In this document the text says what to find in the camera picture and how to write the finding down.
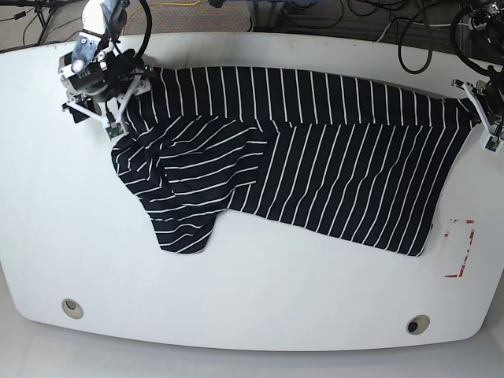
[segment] yellow cable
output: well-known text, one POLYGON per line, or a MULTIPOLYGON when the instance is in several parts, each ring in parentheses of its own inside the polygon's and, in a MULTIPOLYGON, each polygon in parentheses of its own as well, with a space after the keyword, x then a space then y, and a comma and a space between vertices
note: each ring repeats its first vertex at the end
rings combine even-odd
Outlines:
MULTIPOLYGON (((196 2, 151 2, 149 6, 196 6, 200 2, 202 2, 202 0, 197 0, 196 2)), ((126 20, 126 24, 124 24, 123 35, 126 32, 126 25, 128 24, 128 22, 131 21, 132 18, 142 10, 143 8, 137 9, 130 15, 130 17, 128 17, 128 19, 126 20)))

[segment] white table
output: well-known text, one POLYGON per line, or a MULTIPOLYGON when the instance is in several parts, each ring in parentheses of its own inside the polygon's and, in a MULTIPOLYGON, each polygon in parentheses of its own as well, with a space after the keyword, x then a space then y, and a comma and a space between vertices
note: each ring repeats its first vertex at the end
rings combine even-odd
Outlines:
MULTIPOLYGON (((126 46, 141 37, 124 38, 126 46)), ((461 152, 420 258, 396 255, 229 211, 202 254, 161 251, 148 216, 116 177, 99 124, 60 111, 58 58, 71 45, 0 56, 0 261, 26 318, 85 332, 197 347, 349 350, 466 339, 484 320, 504 267, 504 154, 479 130, 461 152), (450 218, 476 220, 464 276, 444 277, 438 253, 450 218), (65 298, 84 310, 78 321, 65 298), (431 325, 409 335, 406 323, 431 325)), ((434 54, 429 70, 399 68, 394 46, 297 35, 154 35, 159 65, 256 65, 359 76, 459 96, 477 74, 434 54)), ((425 52, 405 49, 406 64, 425 52)))

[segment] black cable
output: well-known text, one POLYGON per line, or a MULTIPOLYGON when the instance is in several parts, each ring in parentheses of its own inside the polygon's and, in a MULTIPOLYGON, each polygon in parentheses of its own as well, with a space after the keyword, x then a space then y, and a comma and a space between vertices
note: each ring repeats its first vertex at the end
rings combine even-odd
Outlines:
POLYGON ((355 11, 355 9, 352 8, 352 0, 346 0, 346 4, 348 5, 348 10, 351 11, 355 16, 359 16, 359 17, 367 17, 367 16, 371 16, 372 14, 375 14, 376 11, 379 9, 377 6, 373 5, 374 8, 372 10, 370 10, 369 12, 367 13, 358 13, 355 11))
POLYGON ((369 0, 355 0, 355 1, 370 4, 371 6, 375 6, 376 8, 385 9, 391 12, 395 12, 397 10, 404 8, 409 2, 409 0, 400 0, 398 2, 389 2, 388 4, 382 4, 380 2, 371 2, 369 0))
MULTIPOLYGON (((489 2, 481 5, 480 8, 483 8, 487 4, 489 4, 489 2)), ((456 34, 457 34, 458 24, 460 23, 460 21, 462 20, 462 18, 464 16, 470 14, 471 12, 474 12, 475 10, 477 10, 477 9, 473 9, 470 6, 467 6, 465 8, 462 8, 455 15, 454 19, 451 21, 451 26, 450 26, 450 44, 451 44, 451 48, 454 51, 454 54, 457 55, 460 58, 460 60, 465 63, 465 65, 469 66, 471 69, 478 72, 480 75, 490 77, 493 72, 491 72, 490 69, 484 69, 483 67, 481 67, 480 65, 478 65, 477 63, 475 63, 474 61, 471 61, 468 57, 466 57, 460 51, 460 48, 458 47, 458 43, 457 43, 456 34)))
POLYGON ((30 27, 31 24, 33 24, 33 21, 35 21, 36 19, 38 18, 37 15, 35 15, 31 20, 30 22, 28 22, 28 25, 26 25, 26 27, 24 28, 23 30, 23 46, 26 46, 26 42, 25 42, 25 38, 26 38, 26 31, 28 30, 28 28, 30 27))
POLYGON ((138 58, 142 57, 143 53, 145 53, 147 45, 149 44, 150 33, 152 32, 152 14, 150 13, 149 5, 147 4, 146 0, 139 0, 139 1, 140 1, 140 5, 143 8, 143 11, 145 12, 147 25, 146 25, 145 35, 143 36, 142 46, 140 47, 138 53, 136 53, 136 55, 135 55, 135 57, 138 57, 138 58))
MULTIPOLYGON (((427 14, 425 12, 426 9, 429 8, 429 7, 423 8, 418 3, 418 0, 414 0, 414 4, 415 4, 415 6, 418 9, 418 13, 411 20, 408 21, 408 24, 402 30, 401 38, 399 39, 399 42, 398 42, 398 45, 397 45, 397 54, 398 54, 398 58, 399 58, 399 64, 401 65, 402 69, 404 69, 406 72, 408 72, 408 73, 410 73, 412 75, 418 75, 419 73, 425 72, 425 70, 431 64, 431 61, 432 61, 432 51, 434 50, 434 47, 433 47, 433 42, 432 42, 432 30, 431 30, 431 27, 428 24, 427 14), (406 65, 404 64, 404 61, 402 59, 402 43, 404 41, 404 36, 406 35, 406 32, 410 28, 411 24, 413 22, 415 22, 415 20, 417 19, 417 17, 419 15, 420 15, 420 18, 422 19, 422 22, 424 23, 425 31, 427 32, 427 37, 428 37, 427 60, 425 61, 424 65, 420 69, 409 69, 408 67, 406 67, 406 65)), ((440 3, 433 4, 432 6, 430 6, 430 8, 432 8, 433 6, 436 6, 438 4, 440 4, 440 3)))
POLYGON ((42 31, 40 32, 39 39, 37 40, 38 46, 40 46, 42 44, 44 37, 47 33, 47 30, 49 29, 50 22, 53 19, 53 16, 56 12, 57 12, 57 8, 49 9, 49 16, 47 17, 47 21, 44 20, 44 25, 43 25, 42 31))
POLYGON ((343 4, 343 1, 339 0, 339 4, 341 4, 341 15, 339 16, 339 19, 336 20, 336 22, 334 24, 330 24, 330 25, 327 25, 327 26, 321 26, 321 27, 319 27, 319 26, 305 26, 305 25, 301 25, 301 24, 298 24, 297 22, 295 22, 293 20, 289 20, 288 18, 285 19, 285 21, 290 22, 291 24, 297 25, 300 28, 310 29, 310 30, 322 30, 322 29, 334 28, 343 19, 343 14, 345 13, 345 5, 343 4))
POLYGON ((57 26, 57 27, 56 27, 56 28, 54 28, 54 29, 51 29, 51 30, 49 31, 48 36, 49 36, 49 35, 51 35, 51 34, 53 34, 56 30, 61 29, 61 28, 63 28, 64 26, 66 26, 66 25, 68 25, 68 24, 71 24, 72 22, 75 22, 75 21, 78 21, 78 20, 82 20, 82 17, 74 18, 73 20, 70 20, 70 21, 68 21, 68 22, 65 22, 64 24, 61 24, 60 26, 57 26))

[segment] black and white striped shirt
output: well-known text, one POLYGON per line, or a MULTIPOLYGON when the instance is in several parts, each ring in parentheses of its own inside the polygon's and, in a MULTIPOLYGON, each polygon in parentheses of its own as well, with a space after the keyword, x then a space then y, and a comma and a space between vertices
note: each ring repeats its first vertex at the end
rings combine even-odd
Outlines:
POLYGON ((233 209, 422 253, 472 129, 467 102, 290 69, 156 72, 112 158, 163 250, 201 252, 233 209))

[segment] floor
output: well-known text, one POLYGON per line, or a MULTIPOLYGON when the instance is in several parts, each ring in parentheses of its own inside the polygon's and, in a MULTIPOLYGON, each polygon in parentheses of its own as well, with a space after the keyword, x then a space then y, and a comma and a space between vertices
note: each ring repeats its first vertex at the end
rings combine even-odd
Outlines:
MULTIPOLYGON (((220 9, 213 8, 206 0, 181 0, 188 3, 187 6, 151 6, 153 14, 153 33, 170 32, 246 32, 250 27, 249 10, 244 1, 227 1, 220 9)), ((378 9, 369 17, 357 17, 349 10, 349 3, 352 9, 357 13, 368 13, 372 8, 370 5, 357 2, 355 0, 321 0, 307 10, 299 11, 294 7, 285 5, 284 8, 289 13, 303 15, 305 19, 296 19, 296 23, 306 26, 313 26, 316 23, 317 28, 324 27, 326 24, 333 24, 341 16, 342 6, 343 19, 334 28, 308 29, 301 28, 289 20, 281 20, 277 31, 298 33, 298 34, 319 34, 330 35, 343 38, 376 40, 380 37, 382 31, 389 22, 389 12, 378 9)), ((65 41, 76 39, 77 32, 82 28, 80 17, 82 9, 86 2, 77 2, 69 4, 58 10, 56 16, 51 21, 50 33, 46 41, 65 41)), ((307 2, 298 2, 299 5, 308 4, 307 2)), ((145 17, 142 12, 133 14, 139 9, 138 2, 132 2, 128 9, 130 20, 124 30, 125 34, 142 34, 145 30, 145 17)), ((0 20, 10 18, 21 11, 18 7, 1 6, 0 20)), ((429 14, 429 22, 445 24, 450 22, 451 17, 456 12, 453 5, 436 7, 436 11, 429 14)), ((411 17, 416 13, 411 4, 395 13, 397 16, 411 17)), ((8 20, 0 22, 0 50, 10 49, 23 44, 36 42, 41 26, 38 20, 34 20, 35 14, 30 12, 26 17, 19 20, 8 20), (30 23, 25 33, 23 43, 23 31, 30 23)), ((382 42, 395 43, 396 35, 401 31, 391 30, 382 42)), ((447 43, 448 28, 434 28, 433 35, 435 39, 435 50, 449 52, 447 43)), ((426 47, 424 30, 420 25, 414 25, 408 33, 405 40, 406 45, 426 47)))

